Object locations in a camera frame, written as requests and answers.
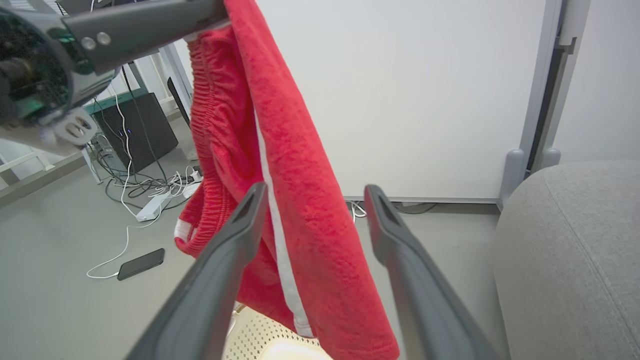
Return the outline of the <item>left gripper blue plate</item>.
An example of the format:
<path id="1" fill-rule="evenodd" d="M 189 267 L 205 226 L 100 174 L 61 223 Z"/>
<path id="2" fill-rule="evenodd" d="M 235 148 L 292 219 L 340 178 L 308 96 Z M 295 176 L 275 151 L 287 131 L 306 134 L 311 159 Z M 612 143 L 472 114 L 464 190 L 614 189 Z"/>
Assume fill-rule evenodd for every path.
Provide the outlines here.
<path id="1" fill-rule="evenodd" d="M 148 0 L 64 18 L 3 7 L 0 123 L 60 120 L 105 91 L 114 69 L 228 18 L 222 0 Z"/>

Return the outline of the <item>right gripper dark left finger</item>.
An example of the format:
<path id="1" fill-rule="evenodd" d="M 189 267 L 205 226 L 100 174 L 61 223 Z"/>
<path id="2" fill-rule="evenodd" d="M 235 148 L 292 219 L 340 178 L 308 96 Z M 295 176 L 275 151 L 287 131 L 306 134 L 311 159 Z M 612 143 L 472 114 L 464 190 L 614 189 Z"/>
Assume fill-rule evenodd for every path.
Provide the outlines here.
<path id="1" fill-rule="evenodd" d="M 129 360 L 221 360 L 246 266 L 258 253 L 268 187 L 255 183 L 132 347 Z"/>

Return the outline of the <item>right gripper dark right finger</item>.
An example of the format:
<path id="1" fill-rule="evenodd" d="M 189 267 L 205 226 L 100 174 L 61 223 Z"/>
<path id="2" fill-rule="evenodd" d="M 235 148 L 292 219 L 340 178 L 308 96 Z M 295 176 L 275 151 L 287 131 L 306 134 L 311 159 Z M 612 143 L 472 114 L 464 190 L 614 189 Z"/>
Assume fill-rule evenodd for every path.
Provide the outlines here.
<path id="1" fill-rule="evenodd" d="M 409 360 L 498 360 L 441 269 L 381 187 L 364 190 L 375 257 L 388 272 Z"/>

